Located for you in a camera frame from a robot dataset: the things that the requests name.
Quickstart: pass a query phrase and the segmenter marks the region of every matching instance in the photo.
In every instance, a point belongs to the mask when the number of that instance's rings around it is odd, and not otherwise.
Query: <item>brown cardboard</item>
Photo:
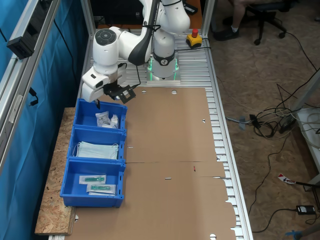
[[[204,88],[137,87],[134,91],[136,98],[126,104],[126,145],[131,147],[126,149],[127,163],[216,162]],[[108,96],[100,100],[112,101]],[[224,175],[222,164],[219,169]]]
[[[211,167],[207,162],[128,163],[121,207],[77,208],[79,220],[65,240],[209,240],[210,234],[235,240],[234,208],[225,202],[224,181],[206,177],[214,175]]]

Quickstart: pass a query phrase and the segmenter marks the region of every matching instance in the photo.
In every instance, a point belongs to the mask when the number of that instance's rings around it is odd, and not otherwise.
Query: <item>blue surgical mask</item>
[[[76,156],[80,158],[113,159],[118,158],[119,145],[97,145],[85,141],[77,144]]]

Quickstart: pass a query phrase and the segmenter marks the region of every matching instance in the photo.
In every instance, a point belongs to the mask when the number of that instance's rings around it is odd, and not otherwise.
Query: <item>wooden board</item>
[[[34,231],[38,235],[70,235],[72,232],[75,208],[64,205],[60,189],[74,117],[75,108],[64,110]]]

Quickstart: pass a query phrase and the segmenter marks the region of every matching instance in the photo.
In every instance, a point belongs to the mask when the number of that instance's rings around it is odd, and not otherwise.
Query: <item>blue plastic bin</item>
[[[96,114],[109,111],[110,119],[114,114],[118,116],[119,129],[117,130],[126,132],[127,130],[125,129],[125,120],[127,109],[128,108],[124,105],[104,101],[100,101],[100,109],[98,109],[95,102],[87,102],[81,98],[78,98],[73,124],[75,126],[96,127],[99,129],[105,129],[105,127],[97,126]]]
[[[126,164],[87,158],[68,158],[60,191],[64,205],[75,207],[120,207],[124,200],[123,181]],[[106,184],[115,184],[115,196],[89,195],[80,175],[106,175]]]
[[[119,161],[124,163],[124,153],[125,153],[125,140],[127,134],[123,131],[111,130],[110,128],[95,128],[95,127],[84,127],[84,126],[73,126],[69,149],[67,157],[76,157],[77,155],[77,145],[80,142],[87,142],[90,144],[97,145],[119,145],[119,151],[117,159],[104,159],[104,158],[93,158],[95,160],[105,160],[105,161]]]

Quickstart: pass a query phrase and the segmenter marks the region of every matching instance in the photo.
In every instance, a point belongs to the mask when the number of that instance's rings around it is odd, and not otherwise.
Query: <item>person's leg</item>
[[[246,7],[253,4],[255,0],[234,0],[233,7],[233,22],[232,27],[237,29],[241,23],[242,18],[246,13]]]
[[[231,27],[223,31],[215,32],[213,37],[217,41],[226,41],[239,37],[239,25],[246,13],[246,7],[253,4],[255,1],[256,0],[233,0],[233,18]]]

